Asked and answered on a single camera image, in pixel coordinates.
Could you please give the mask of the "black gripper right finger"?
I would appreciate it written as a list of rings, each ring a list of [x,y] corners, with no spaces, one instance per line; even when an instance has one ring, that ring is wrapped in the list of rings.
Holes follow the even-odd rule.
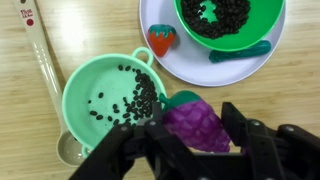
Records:
[[[222,103],[221,120],[232,142],[239,147],[246,146],[247,119],[231,102]]]

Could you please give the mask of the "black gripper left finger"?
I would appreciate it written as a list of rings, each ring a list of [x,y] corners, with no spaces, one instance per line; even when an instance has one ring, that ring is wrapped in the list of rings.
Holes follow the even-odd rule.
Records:
[[[154,102],[152,105],[153,117],[151,120],[152,125],[157,125],[162,123],[162,106],[160,102]]]

